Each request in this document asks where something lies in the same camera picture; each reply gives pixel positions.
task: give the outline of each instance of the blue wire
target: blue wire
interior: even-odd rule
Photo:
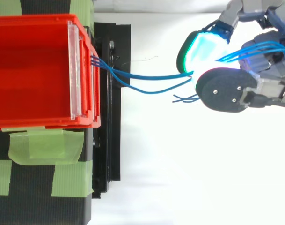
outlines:
[[[178,98],[179,100],[173,101],[173,103],[176,103],[176,102],[184,102],[184,101],[188,101],[188,100],[197,101],[197,100],[199,100],[200,98],[194,98],[194,97],[196,97],[196,96],[197,96],[197,94],[192,95],[192,96],[187,97],[187,98],[182,98],[182,97],[179,97],[179,96],[177,96],[177,95],[174,95],[174,97]]]
[[[92,63],[94,63],[95,66],[98,66],[96,64],[100,64],[101,66],[104,66],[102,63],[96,61],[96,60],[91,60]],[[184,78],[187,76],[191,76],[193,72],[189,73],[183,73],[183,74],[176,74],[176,75],[167,75],[167,76],[142,76],[142,75],[135,75],[135,74],[129,74],[124,71],[120,71],[117,69],[111,68],[115,73],[128,77],[128,78],[133,78],[133,79],[138,79],[138,80],[172,80],[172,79],[178,79],[178,78]]]
[[[256,51],[256,50],[261,50],[261,49],[266,49],[266,48],[271,48],[271,49],[279,49],[278,47],[276,46],[258,46],[256,48],[253,48],[251,51],[250,50],[239,50],[239,51],[236,51],[232,54],[229,54],[227,56],[224,56],[222,57],[221,59],[217,60],[217,61],[220,61],[220,62],[227,62],[228,60],[234,58],[234,57],[237,57],[237,56],[240,56],[240,55],[243,55],[243,54],[247,54],[247,53],[250,53],[252,51]]]
[[[184,82],[182,82],[182,83],[180,83],[180,84],[177,84],[177,85],[175,85],[175,86],[173,86],[173,87],[170,87],[170,88],[167,88],[167,89],[164,89],[164,90],[160,90],[160,91],[144,91],[144,90],[135,88],[135,87],[133,87],[133,86],[131,86],[131,85],[128,85],[126,82],[124,82],[124,81],[122,81],[121,79],[119,79],[118,76],[116,76],[116,74],[113,72],[113,70],[112,70],[111,67],[109,67],[102,59],[98,58],[98,60],[99,60],[100,62],[102,62],[102,65],[106,68],[106,70],[108,70],[108,71],[114,76],[114,78],[115,78],[118,82],[120,82],[123,86],[128,87],[128,88],[131,88],[131,89],[136,90],[136,91],[138,91],[138,92],[140,92],[140,93],[143,93],[143,94],[149,94],[149,95],[161,94],[161,93],[167,92],[167,91],[169,91],[169,90],[173,90],[173,89],[175,89],[175,88],[178,88],[178,87],[180,87],[180,86],[182,86],[182,85],[184,85],[184,84],[187,84],[187,83],[191,82],[191,79],[188,79],[188,80],[186,80],[186,81],[184,81]]]
[[[256,56],[256,55],[267,54],[267,53],[276,53],[276,52],[285,52],[285,49],[273,49],[273,50],[266,50],[266,51],[262,51],[262,52],[256,52],[256,53],[253,53],[253,54],[248,54],[248,55],[245,55],[245,56],[242,56],[242,57],[238,57],[236,59],[227,60],[226,62],[230,63],[230,62],[235,62],[235,61],[238,61],[238,60],[247,59],[247,58],[250,58],[250,57],[253,57],[253,56]]]
[[[220,58],[218,61],[223,61],[225,58],[231,58],[233,56],[241,55],[241,54],[243,54],[242,52],[245,52],[247,50],[253,50],[254,51],[256,49],[266,48],[267,46],[270,47],[270,48],[274,48],[275,46],[272,46],[272,45],[277,45],[278,47],[285,49],[285,47],[283,45],[281,45],[280,43],[277,43],[277,42],[274,42],[274,41],[266,41],[266,42],[261,42],[261,43],[258,43],[258,44],[255,44],[255,45],[252,45],[252,46],[240,49],[240,50],[238,50],[236,52],[233,52],[231,54],[228,54],[228,55]]]
[[[276,49],[275,46],[271,46],[271,45],[277,45],[277,46],[280,46],[281,48]],[[238,57],[236,59],[232,59],[234,57],[237,57],[237,56],[240,56],[242,54],[248,53],[247,50],[255,51],[255,50],[260,50],[260,49],[264,49],[264,48],[274,48],[274,49],[273,50],[266,50],[266,51],[256,52],[256,53],[253,53],[253,54],[248,54],[246,56]],[[256,55],[259,55],[259,54],[266,54],[266,53],[273,53],[273,52],[284,52],[285,53],[285,47],[283,45],[277,43],[277,42],[272,42],[272,41],[258,43],[256,45],[252,45],[250,47],[243,48],[243,49],[241,49],[239,51],[236,51],[236,52],[233,52],[233,53],[231,53],[231,54],[229,54],[227,56],[224,56],[224,57],[220,58],[218,61],[234,62],[234,61],[237,61],[237,60],[242,60],[242,59],[249,58],[249,57],[252,57],[252,56],[256,56]],[[187,81],[185,81],[183,83],[180,83],[178,85],[175,85],[175,86],[173,86],[171,88],[165,89],[165,90],[161,90],[161,91],[144,91],[144,90],[140,90],[138,88],[132,87],[131,85],[128,85],[127,83],[123,82],[122,80],[120,80],[116,76],[115,72],[117,74],[120,74],[120,75],[128,77],[128,78],[140,79],[140,80],[169,80],[169,79],[183,78],[183,77],[187,77],[187,76],[190,76],[190,75],[193,74],[193,71],[192,71],[190,73],[178,74],[178,75],[168,75],[168,76],[141,76],[141,75],[134,75],[134,74],[129,74],[129,73],[126,73],[126,72],[123,72],[123,71],[119,71],[119,70],[116,70],[116,69],[113,69],[113,68],[109,67],[100,58],[97,58],[97,57],[94,57],[94,56],[92,56],[92,58],[94,58],[96,60],[99,60],[99,61],[91,60],[93,66],[96,66],[96,67],[108,70],[115,77],[115,79],[118,82],[120,82],[123,86],[129,87],[129,88],[131,88],[133,90],[139,91],[139,92],[144,93],[144,94],[160,94],[160,93],[163,93],[163,92],[167,92],[169,90],[175,89],[177,87],[180,87],[180,86],[190,82],[191,79],[189,79],[189,80],[187,80]],[[200,99],[200,98],[193,98],[193,97],[195,97],[197,95],[194,95],[194,96],[191,96],[191,97],[188,97],[188,98],[181,98],[181,97],[178,97],[176,95],[174,95],[174,96],[180,99],[180,100],[177,100],[177,101],[174,101],[174,102],[182,101],[184,103],[193,103],[193,102],[198,101]]]

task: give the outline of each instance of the black metal bracket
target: black metal bracket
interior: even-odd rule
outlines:
[[[130,72],[131,26],[95,23],[94,29],[93,43],[99,57],[113,68]],[[101,69],[101,127],[94,130],[93,198],[107,192],[109,182],[120,181],[121,88],[110,73]]]

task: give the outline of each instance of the green tape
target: green tape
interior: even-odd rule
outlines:
[[[92,161],[55,166],[52,197],[85,198],[92,192]]]
[[[78,162],[84,132],[28,130],[10,134],[9,158],[20,165],[67,165]]]
[[[0,160],[0,196],[9,196],[11,160]]]
[[[90,26],[91,0],[71,0],[70,14],[77,15],[84,27]]]
[[[28,135],[30,159],[65,158],[63,130],[28,130]]]
[[[0,0],[0,15],[22,15],[20,0]]]
[[[26,131],[26,130],[45,130],[45,127],[14,127],[14,128],[1,128],[3,132],[15,132],[15,131]]]
[[[95,12],[94,2],[91,1],[90,2],[90,31],[91,31],[91,34],[93,37],[95,36],[95,29],[94,29],[94,27],[95,27],[94,26],[95,15],[94,15],[94,12]]]

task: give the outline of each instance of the white background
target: white background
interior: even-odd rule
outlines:
[[[229,0],[96,0],[96,12],[207,13],[221,12]]]
[[[95,14],[132,25],[131,72],[140,75],[176,74],[186,37],[217,17]],[[260,32],[239,24],[232,50]],[[180,82],[131,80],[144,90]],[[173,94],[194,94],[192,84],[155,96],[122,90],[122,181],[93,200],[91,224],[285,225],[285,109],[219,113],[201,102],[173,104]]]

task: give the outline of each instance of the red storage box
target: red storage box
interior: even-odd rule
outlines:
[[[97,53],[75,15],[0,17],[0,128],[100,126]]]

